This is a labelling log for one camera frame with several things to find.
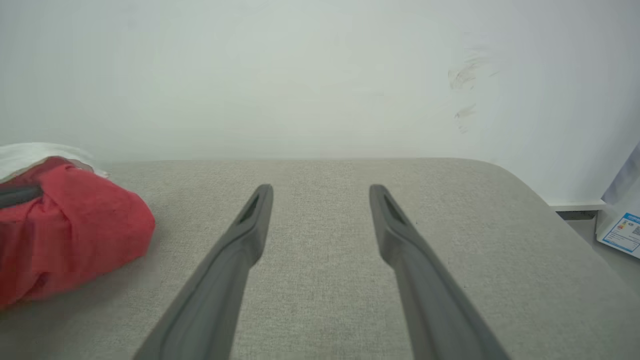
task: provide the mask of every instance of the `floor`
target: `floor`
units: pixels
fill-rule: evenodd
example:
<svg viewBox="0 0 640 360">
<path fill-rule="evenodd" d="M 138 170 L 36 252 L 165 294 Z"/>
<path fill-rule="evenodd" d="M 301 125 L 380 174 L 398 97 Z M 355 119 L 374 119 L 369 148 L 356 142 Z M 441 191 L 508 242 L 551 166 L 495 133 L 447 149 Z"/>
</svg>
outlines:
<svg viewBox="0 0 640 360">
<path fill-rule="evenodd" d="M 640 296 L 640 259 L 596 240 L 596 211 L 559 211 L 558 215 Z"/>
</svg>

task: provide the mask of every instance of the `white wall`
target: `white wall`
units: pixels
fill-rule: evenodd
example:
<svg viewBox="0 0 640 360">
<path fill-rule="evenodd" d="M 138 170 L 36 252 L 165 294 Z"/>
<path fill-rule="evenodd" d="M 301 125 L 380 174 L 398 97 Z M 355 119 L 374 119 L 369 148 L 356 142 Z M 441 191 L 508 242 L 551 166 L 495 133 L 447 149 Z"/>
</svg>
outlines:
<svg viewBox="0 0 640 360">
<path fill-rule="evenodd" d="M 598 200 L 637 0 L 0 0 L 0 143 L 104 160 L 453 156 Z"/>
</svg>

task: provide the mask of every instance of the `red cloth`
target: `red cloth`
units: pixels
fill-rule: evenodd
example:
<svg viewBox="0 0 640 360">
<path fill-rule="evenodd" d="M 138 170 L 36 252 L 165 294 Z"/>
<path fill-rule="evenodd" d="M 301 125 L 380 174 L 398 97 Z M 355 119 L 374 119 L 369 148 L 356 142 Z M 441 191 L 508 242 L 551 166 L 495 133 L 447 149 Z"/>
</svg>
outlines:
<svg viewBox="0 0 640 360">
<path fill-rule="evenodd" d="M 0 188 L 25 184 L 44 194 L 0 209 L 0 309 L 73 289 L 147 252 L 156 222 L 135 193 L 63 158 Z"/>
</svg>

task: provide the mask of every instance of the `sticker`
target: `sticker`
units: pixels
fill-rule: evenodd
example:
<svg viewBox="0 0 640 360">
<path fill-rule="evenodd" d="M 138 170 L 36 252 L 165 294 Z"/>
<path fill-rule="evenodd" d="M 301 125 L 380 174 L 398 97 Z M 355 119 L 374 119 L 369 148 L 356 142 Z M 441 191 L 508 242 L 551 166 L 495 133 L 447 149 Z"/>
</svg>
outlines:
<svg viewBox="0 0 640 360">
<path fill-rule="evenodd" d="M 640 217 L 627 213 L 602 241 L 617 249 L 632 253 L 640 246 L 640 225 L 638 223 L 640 223 Z"/>
</svg>

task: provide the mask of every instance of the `white cloth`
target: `white cloth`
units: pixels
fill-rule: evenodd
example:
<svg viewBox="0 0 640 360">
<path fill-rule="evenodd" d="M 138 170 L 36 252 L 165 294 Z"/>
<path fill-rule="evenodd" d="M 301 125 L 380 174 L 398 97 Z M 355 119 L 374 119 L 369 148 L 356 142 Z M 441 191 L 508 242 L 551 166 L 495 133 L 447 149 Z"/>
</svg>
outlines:
<svg viewBox="0 0 640 360">
<path fill-rule="evenodd" d="M 30 168 L 50 156 L 77 160 L 91 166 L 98 176 L 109 175 L 100 170 L 93 156 L 82 149 L 56 143 L 29 142 L 0 146 L 0 182 L 9 180 L 14 172 Z"/>
</svg>

